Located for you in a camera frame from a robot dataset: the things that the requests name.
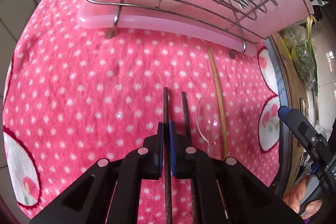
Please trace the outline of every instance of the tile floor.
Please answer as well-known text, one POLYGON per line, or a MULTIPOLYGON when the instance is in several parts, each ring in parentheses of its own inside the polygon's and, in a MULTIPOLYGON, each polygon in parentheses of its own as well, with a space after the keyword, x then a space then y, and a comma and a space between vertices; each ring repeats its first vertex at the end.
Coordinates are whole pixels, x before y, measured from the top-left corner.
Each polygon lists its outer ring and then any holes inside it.
MULTIPOLYGON (((4 81, 16 40, 19 39, 22 29, 34 9, 34 0, 0 0, 0 18, 4 23, 0 21, 0 96, 3 96, 4 81)), ((316 38, 314 42, 316 60, 319 68, 320 125, 330 130, 336 116, 336 60, 334 57, 336 54, 336 34, 325 17, 321 21, 321 27, 315 30, 314 35, 316 38)), ((0 134, 0 195, 22 224, 29 223, 29 218, 21 212, 16 204, 4 154, 2 134, 0 134)))

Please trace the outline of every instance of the clear plastic spoon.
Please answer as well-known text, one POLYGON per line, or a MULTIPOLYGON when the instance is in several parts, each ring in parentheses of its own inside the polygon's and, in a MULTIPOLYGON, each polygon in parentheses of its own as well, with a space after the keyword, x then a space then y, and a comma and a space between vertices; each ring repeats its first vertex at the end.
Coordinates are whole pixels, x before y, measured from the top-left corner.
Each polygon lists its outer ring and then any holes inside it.
POLYGON ((217 107, 208 98, 199 100, 196 123, 200 135, 208 144, 208 155, 215 159, 220 158, 218 148, 221 123, 217 107))

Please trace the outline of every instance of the pink polka dot cloth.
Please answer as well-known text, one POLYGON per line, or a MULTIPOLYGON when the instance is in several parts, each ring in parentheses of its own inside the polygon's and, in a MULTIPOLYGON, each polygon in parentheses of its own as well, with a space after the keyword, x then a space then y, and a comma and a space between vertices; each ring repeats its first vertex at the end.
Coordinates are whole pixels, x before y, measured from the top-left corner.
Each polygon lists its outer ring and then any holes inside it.
MULTIPOLYGON (((265 185, 279 167, 280 106, 275 73, 258 55, 151 30, 83 29, 83 0, 42 0, 16 46, 5 87, 4 140, 20 208, 34 217, 100 158, 118 160, 156 134, 169 117, 184 134, 181 92, 188 97, 193 144, 207 151, 196 125, 199 100, 216 102, 206 46, 212 49, 226 111, 228 153, 265 185)), ((139 223, 164 223, 164 179, 143 181, 139 223)), ((189 180, 172 179, 174 223, 191 223, 189 180)))

